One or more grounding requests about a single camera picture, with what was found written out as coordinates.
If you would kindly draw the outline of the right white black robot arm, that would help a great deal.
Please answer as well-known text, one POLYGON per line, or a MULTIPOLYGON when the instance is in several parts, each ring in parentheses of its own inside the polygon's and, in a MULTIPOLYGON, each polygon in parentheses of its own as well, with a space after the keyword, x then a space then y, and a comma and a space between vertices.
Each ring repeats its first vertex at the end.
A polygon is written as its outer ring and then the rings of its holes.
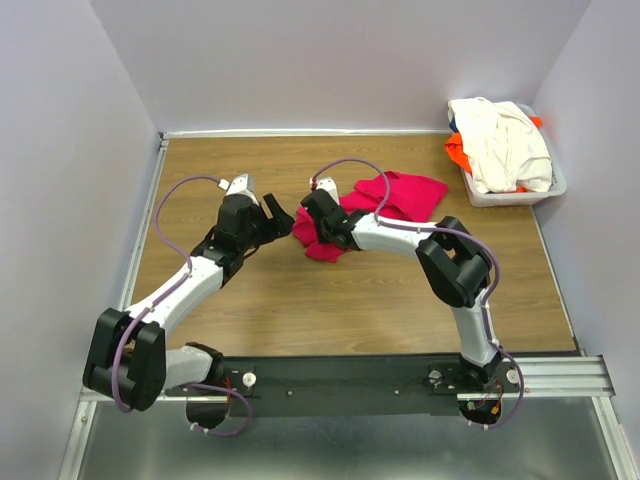
POLYGON ((419 262, 434 295, 451 308, 460 338, 458 378, 480 392, 496 380, 503 359, 489 312, 500 278, 495 256, 448 216, 439 223, 411 223, 356 210, 347 213, 324 189, 302 201, 318 240, 341 250, 381 251, 419 262))

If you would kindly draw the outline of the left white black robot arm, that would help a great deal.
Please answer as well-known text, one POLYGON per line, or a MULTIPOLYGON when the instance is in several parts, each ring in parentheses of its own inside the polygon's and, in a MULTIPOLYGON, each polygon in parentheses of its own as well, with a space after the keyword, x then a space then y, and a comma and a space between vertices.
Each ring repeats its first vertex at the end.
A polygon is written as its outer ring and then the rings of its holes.
POLYGON ((100 314, 82 382, 129 413, 148 409, 165 389, 189 384, 201 395, 222 380, 218 351, 189 344, 170 350, 172 331, 202 301, 222 289, 259 247, 288 236, 294 219, 267 194, 224 197, 216 224, 158 290, 124 310, 100 314))

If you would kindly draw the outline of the pink t shirt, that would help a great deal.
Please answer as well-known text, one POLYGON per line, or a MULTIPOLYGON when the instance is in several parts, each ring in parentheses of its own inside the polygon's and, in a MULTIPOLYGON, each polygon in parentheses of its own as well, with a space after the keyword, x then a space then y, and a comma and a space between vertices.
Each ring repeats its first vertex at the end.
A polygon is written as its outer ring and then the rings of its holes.
MULTIPOLYGON (((385 175, 390 181, 391 194, 381 215, 390 219, 427 222, 449 191, 447 184, 429 177, 395 171, 386 171, 385 175)), ((372 213, 385 192, 381 175, 362 179, 355 183, 352 192, 339 197, 340 205, 347 213, 355 210, 372 213)), ((339 257, 345 254, 344 250, 318 240, 312 219, 302 207, 296 212, 292 234, 305 248, 305 255, 313 260, 337 263, 339 257)))

